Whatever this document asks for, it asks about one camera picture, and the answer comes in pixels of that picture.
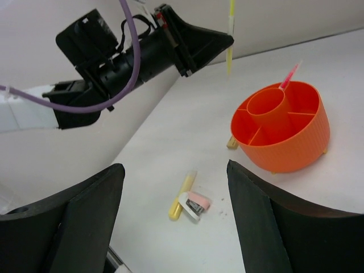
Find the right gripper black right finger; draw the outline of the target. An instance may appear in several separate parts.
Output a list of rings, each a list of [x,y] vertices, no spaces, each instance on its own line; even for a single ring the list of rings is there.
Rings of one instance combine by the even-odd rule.
[[[315,204],[227,164],[246,272],[362,272],[363,215]]]

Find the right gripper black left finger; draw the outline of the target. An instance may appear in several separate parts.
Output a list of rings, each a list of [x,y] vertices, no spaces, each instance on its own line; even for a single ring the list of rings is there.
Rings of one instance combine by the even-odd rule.
[[[124,179],[115,163],[1,215],[1,272],[103,272]]]

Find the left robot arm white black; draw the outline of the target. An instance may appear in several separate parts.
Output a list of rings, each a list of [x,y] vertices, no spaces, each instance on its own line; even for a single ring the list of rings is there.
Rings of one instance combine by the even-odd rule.
[[[234,43],[231,32],[193,26],[169,5],[153,13],[139,1],[140,20],[147,29],[132,30],[132,45],[117,38],[97,10],[73,22],[56,37],[56,44],[80,79],[31,88],[26,92],[1,86],[1,131],[72,129],[95,123],[104,109],[169,67],[189,77]]]

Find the small tan wooden block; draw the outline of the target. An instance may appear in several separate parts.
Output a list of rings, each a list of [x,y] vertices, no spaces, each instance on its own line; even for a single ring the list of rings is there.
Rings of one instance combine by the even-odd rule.
[[[229,141],[226,144],[226,147],[229,150],[236,150],[238,148],[238,146],[239,146],[238,142],[235,140],[235,138],[233,136],[231,136]]]

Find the thick yellow highlighter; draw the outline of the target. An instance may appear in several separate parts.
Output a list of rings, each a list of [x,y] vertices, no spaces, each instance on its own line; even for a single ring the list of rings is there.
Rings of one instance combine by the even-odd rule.
[[[172,205],[168,211],[168,217],[171,221],[177,221],[183,211],[183,206],[181,205],[180,200],[187,194],[188,191],[191,190],[192,185],[195,182],[197,176],[197,171],[189,171],[178,191],[177,196],[172,202]]]

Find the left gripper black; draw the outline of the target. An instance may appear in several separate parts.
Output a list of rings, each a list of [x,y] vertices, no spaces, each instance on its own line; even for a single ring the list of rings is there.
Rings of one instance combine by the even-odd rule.
[[[165,3],[154,9],[153,17],[168,56],[183,77],[201,70],[234,43],[227,33],[185,22]]]

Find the pink highlighter pen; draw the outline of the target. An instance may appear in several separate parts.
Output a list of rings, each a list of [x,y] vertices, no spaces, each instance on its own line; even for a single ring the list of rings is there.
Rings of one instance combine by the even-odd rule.
[[[285,79],[281,82],[281,84],[279,85],[279,89],[282,91],[285,91],[286,88],[288,87],[290,81],[292,80],[294,74],[296,73],[296,71],[299,69],[300,65],[302,64],[302,61],[298,62],[292,69],[291,71],[288,73],[288,75],[285,77]]]

